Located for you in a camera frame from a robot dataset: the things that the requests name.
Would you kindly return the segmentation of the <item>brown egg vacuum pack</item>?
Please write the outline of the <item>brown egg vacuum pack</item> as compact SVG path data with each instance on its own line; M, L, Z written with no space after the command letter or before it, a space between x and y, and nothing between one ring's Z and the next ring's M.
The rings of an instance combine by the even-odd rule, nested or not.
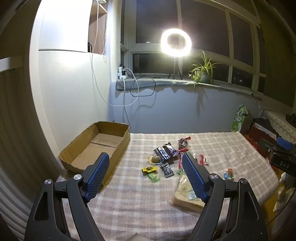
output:
M161 163L161 158L158 155L150 156L150 157L147 158L147 161L151 165L159 165Z

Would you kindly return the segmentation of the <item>dark green candy packet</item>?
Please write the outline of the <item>dark green candy packet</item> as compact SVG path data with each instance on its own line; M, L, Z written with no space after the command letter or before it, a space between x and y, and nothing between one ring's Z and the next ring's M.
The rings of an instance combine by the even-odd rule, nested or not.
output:
M179 169L179 170L177 171L177 174L178 174L179 176L182 176L183 174L185 175L185 170L184 170L184 169Z

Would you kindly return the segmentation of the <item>green snack bag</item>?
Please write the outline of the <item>green snack bag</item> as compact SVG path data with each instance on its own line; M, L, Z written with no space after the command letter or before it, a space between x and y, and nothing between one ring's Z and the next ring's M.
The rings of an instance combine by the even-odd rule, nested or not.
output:
M234 121L231 127L231 132L240 132L242 126L247 117L250 116L250 112L246 106L241 105L234 116Z

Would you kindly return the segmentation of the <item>clear red date pack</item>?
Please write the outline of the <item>clear red date pack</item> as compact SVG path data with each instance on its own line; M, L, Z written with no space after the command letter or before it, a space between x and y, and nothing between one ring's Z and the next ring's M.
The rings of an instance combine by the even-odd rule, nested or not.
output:
M181 138L178 140L178 150L188 148L188 141L191 140L191 137Z
M183 156L184 156L184 154L181 154L180 157L179 157L179 162L178 162L178 168L179 169L183 168L183 165L182 165ZM195 153L193 153L192 156L199 165L203 165L203 166L208 166L209 165L209 163L206 160L206 157L203 154L195 154Z

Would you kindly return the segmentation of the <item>light green candy wrapper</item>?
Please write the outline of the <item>light green candy wrapper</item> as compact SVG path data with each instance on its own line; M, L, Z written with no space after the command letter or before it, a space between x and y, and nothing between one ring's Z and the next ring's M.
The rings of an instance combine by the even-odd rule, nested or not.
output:
M152 183L157 183L160 181L160 177L156 173L148 173L147 175Z

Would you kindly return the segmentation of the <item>potted spider plant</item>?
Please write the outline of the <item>potted spider plant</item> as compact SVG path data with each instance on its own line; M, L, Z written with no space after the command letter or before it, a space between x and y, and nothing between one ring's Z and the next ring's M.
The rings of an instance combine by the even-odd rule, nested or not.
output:
M214 69L220 63L212 63L212 59L208 58L203 50L198 56L202 59L203 64L199 62L192 64L192 67L194 68L190 71L188 77L194 82L194 86L199 85L200 83L213 84Z

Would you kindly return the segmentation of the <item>Snickers bar English label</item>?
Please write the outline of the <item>Snickers bar English label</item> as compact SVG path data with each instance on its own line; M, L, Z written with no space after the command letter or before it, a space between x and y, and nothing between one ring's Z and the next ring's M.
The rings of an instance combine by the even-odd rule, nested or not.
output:
M178 156L178 155L180 154L180 152L177 151L177 150L171 145L170 142L164 144L164 145L163 145L163 148L164 148L164 150L166 151L166 153L168 154L168 156L169 156L170 158L172 158L172 157L176 157L176 156Z

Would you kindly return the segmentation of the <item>Snickers bar Chinese label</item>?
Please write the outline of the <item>Snickers bar Chinese label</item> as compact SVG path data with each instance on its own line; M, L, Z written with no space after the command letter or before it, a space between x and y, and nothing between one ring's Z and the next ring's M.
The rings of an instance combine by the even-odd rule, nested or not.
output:
M171 159L171 156L166 152L163 147L158 147L154 149L157 156L160 157L161 162L167 162Z

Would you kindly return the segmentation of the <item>plaid beige tablecloth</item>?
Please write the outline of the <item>plaid beige tablecloth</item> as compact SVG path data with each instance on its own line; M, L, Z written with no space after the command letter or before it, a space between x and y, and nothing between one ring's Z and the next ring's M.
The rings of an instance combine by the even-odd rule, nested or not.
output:
M152 182L142 169L149 165L152 151L165 144L176 145L180 134L133 133L130 142L106 185L88 207L106 240L128 240L138 233L151 240L186 240L192 232L200 209L187 210L174 204L177 187L192 198L189 181L177 162L174 175ZM223 177L231 169L235 181L245 178L259 202L264 204L278 188L278 178L269 163L241 133L192 133L189 150L204 156L210 173Z

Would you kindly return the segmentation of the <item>white power strip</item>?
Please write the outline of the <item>white power strip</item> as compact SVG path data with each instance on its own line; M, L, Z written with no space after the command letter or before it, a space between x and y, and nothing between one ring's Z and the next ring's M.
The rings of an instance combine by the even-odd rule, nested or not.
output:
M127 78L126 70L123 66L119 66L117 76L119 79Z

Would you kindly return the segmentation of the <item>small colourful candy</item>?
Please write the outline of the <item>small colourful candy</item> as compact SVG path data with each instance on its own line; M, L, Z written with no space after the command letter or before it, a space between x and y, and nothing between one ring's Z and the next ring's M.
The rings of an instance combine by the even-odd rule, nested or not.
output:
M230 180L233 181L234 180L234 174L233 174L233 170L232 169L225 169L224 171L224 178L226 180Z

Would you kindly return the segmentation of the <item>yellow candy packet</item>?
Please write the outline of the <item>yellow candy packet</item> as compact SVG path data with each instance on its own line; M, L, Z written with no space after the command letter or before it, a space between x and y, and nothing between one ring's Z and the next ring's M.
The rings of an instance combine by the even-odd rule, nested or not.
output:
M149 167L144 167L142 168L142 174L144 176L150 174L150 173L158 173L158 168L156 166L149 166Z

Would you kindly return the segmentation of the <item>lace covered side table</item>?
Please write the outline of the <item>lace covered side table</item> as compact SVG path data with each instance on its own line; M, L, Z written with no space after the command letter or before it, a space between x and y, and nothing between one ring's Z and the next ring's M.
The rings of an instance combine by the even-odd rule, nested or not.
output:
M268 118L273 129L286 141L295 144L296 129L287 122L286 115L275 111L265 110L264 114Z

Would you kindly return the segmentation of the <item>brown cardboard box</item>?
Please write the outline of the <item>brown cardboard box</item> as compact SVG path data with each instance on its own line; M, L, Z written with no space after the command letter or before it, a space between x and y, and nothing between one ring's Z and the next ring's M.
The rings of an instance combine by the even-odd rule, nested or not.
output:
M81 174L102 152L110 163L102 185L106 185L130 142L130 127L124 123L99 121L86 128L59 155L63 166Z

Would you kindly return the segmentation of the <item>grey windowsill mat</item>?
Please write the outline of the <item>grey windowsill mat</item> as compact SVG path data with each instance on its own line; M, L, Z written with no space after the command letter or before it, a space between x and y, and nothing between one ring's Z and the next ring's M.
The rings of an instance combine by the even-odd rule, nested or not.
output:
M184 86L190 86L192 88L197 89L198 87L208 87L208 88L216 88L220 90L225 91L231 91L239 94L244 94L247 96L254 97L258 100L263 99L263 94L260 92L254 92L249 89L245 89L236 85L232 85L223 81L215 80L214 84L205 84L200 83L199 85L194 86L194 82L192 80L172 80L172 79L164 79L164 78L138 78L137 80L128 78L125 80L116 80L115 82L115 89L117 91L124 91L124 90L134 90L139 87L139 89L144 88L155 88L157 86L165 86L165 87L171 87L171 86L177 86L177 87L184 87Z

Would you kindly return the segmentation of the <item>clear packaged bread slice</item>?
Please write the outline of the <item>clear packaged bread slice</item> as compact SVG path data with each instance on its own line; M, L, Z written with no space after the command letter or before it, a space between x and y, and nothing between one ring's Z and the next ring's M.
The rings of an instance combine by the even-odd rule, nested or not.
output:
M201 213L205 205L204 202L196 196L186 174L183 174L179 178L172 197L172 203L180 209L192 213Z

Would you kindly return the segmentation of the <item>black patterned snack packet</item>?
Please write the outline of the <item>black patterned snack packet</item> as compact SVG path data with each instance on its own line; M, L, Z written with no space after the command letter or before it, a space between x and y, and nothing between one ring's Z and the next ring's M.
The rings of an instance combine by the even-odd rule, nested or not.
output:
M173 170L170 168L170 165L168 163L162 163L159 166L161 168L161 170L163 171L165 178L169 178L174 176L174 172Z

